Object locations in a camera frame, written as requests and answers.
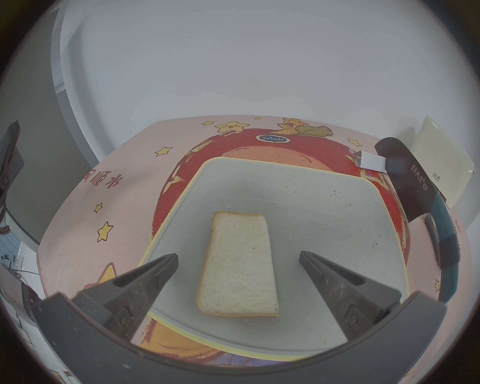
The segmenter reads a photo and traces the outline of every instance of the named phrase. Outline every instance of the cleaver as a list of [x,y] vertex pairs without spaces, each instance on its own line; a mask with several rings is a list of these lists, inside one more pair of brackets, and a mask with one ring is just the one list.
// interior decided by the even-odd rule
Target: cleaver
[[378,155],[385,157],[385,170],[408,222],[424,215],[441,270],[438,300],[446,303],[457,289],[460,247],[442,196],[417,159],[400,140],[386,137],[375,144],[375,149]]

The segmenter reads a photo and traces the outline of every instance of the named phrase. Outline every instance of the white bread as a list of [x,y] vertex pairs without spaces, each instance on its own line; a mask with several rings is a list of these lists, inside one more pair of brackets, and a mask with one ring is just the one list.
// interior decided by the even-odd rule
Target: white bread
[[279,316],[265,216],[214,213],[197,307],[213,316]]

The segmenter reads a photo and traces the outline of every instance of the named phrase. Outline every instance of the cartoon print tablecloth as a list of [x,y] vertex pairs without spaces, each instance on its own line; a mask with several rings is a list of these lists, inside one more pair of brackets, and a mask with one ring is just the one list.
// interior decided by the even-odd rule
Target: cartoon print tablecloth
[[[410,292],[438,298],[440,270],[420,218],[407,223],[388,177],[359,169],[352,153],[376,153],[377,138],[297,118],[206,116],[155,123],[91,170],[50,223],[37,261],[45,295],[77,291],[138,266],[149,241],[200,166],[225,156],[329,170],[370,180],[394,223],[407,267]],[[471,292],[471,257],[465,229],[450,212],[460,248],[458,291],[433,342],[411,380],[454,329]],[[181,336],[146,318],[133,343],[171,358],[222,366],[265,366],[279,362],[233,355]]]

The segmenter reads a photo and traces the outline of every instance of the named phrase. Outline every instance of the white wall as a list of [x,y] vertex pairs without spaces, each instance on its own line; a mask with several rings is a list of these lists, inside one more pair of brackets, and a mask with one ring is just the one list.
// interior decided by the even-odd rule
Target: white wall
[[43,16],[23,40],[0,82],[0,134],[18,119],[25,161],[7,206],[37,242],[90,166],[75,144],[52,81],[50,42],[55,13]]

